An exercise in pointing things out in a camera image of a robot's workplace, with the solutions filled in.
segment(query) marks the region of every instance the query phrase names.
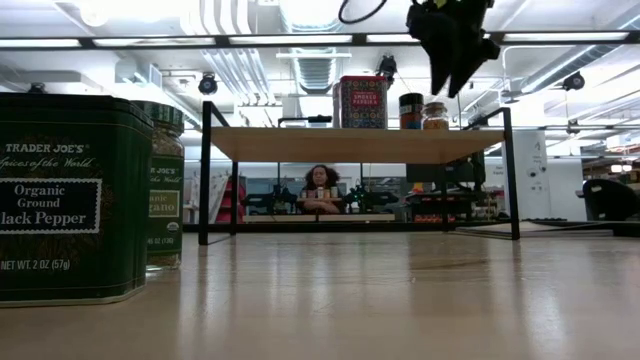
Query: cable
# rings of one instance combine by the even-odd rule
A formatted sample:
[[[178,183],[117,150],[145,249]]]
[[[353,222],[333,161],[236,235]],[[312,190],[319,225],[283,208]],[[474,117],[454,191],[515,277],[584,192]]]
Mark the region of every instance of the cable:
[[[380,11],[382,9],[382,7],[386,3],[387,3],[387,0],[381,0],[380,4],[378,5],[378,7],[373,9],[373,11],[371,11],[367,15],[365,15],[363,17],[360,17],[360,18],[357,18],[357,19],[353,19],[353,20],[346,20],[344,18],[344,10],[347,8],[347,5],[349,4],[349,0],[344,0],[342,2],[342,5],[340,5],[340,12],[338,12],[338,19],[340,20],[341,23],[347,24],[347,25],[354,25],[354,24],[357,24],[357,23],[361,23],[363,21],[369,20],[371,17],[373,17],[375,14],[377,14],[378,11]]]

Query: chair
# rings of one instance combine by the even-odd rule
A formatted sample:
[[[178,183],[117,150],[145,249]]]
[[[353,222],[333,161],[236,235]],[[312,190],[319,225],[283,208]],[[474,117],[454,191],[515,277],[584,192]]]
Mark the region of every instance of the chair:
[[[605,180],[588,180],[582,186],[587,209],[598,221],[625,221],[640,211],[640,198],[625,184]]]

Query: ceiling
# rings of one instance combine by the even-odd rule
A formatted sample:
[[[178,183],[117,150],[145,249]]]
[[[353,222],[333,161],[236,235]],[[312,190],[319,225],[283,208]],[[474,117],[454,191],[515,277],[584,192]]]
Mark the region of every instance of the ceiling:
[[[193,1],[165,0],[112,0],[109,21],[103,26],[87,26],[80,14],[80,1],[52,0],[2,0],[0,2],[0,37],[44,37],[44,36],[158,36],[185,35],[180,22],[184,9]],[[248,24],[253,33],[278,34],[283,32],[280,8],[263,6],[265,0],[249,0]],[[313,19],[337,14],[341,0],[280,0],[305,2],[309,10],[302,18]],[[359,17],[372,10],[375,1],[351,0],[347,17]],[[389,0],[387,5],[370,20],[343,26],[339,31],[356,32],[403,32],[409,0]],[[640,15],[637,0],[496,0],[485,19],[485,28],[491,30],[611,30],[620,26],[621,19]],[[488,102],[499,105],[495,90],[503,90],[504,84],[531,76],[561,58],[573,47],[503,48],[498,61],[485,63],[465,87],[459,99],[438,97],[444,101],[450,114],[467,119],[477,111],[474,104]],[[271,89],[278,98],[297,93],[292,60],[277,59],[277,53],[288,53],[286,48],[260,49],[259,56]],[[389,117],[398,117],[398,97],[407,92],[430,93],[429,58],[420,47],[360,47],[344,48],[341,52],[350,58],[338,59],[338,73],[342,75],[371,74],[375,71],[383,54],[393,54],[398,64],[396,82],[389,89]],[[199,50],[146,50],[116,53],[112,51],[74,52],[0,52],[0,76],[7,73],[33,71],[77,71],[98,84],[101,89],[117,93],[114,84],[115,64],[124,57],[134,57],[141,62],[155,64],[164,74],[164,89],[181,104],[197,113],[203,97],[197,83],[203,72],[212,71]],[[544,112],[540,118],[529,119],[524,124],[566,124],[567,118],[586,119],[589,124],[612,124],[627,121],[639,124],[640,118],[640,70],[636,70],[640,59],[640,46],[623,46],[611,54],[594,61],[581,69],[587,81],[585,89],[575,92],[545,90],[530,96]],[[0,86],[11,89],[5,76],[0,77]],[[233,112],[236,98],[224,84],[213,101],[226,112]],[[316,107],[330,106],[327,99],[318,99]],[[232,121],[237,116],[229,115]],[[604,139],[612,132],[584,135],[582,139]],[[549,139],[562,140],[566,133],[550,133]]]

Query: glass jar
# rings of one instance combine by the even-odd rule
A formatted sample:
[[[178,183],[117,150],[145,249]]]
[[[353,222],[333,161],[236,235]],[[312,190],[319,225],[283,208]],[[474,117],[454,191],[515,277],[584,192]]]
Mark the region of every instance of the glass jar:
[[[177,269],[182,259],[184,114],[168,105],[136,102],[153,120],[147,227],[147,270]]]
[[[443,103],[431,102],[425,106],[422,129],[449,130],[449,115]]]

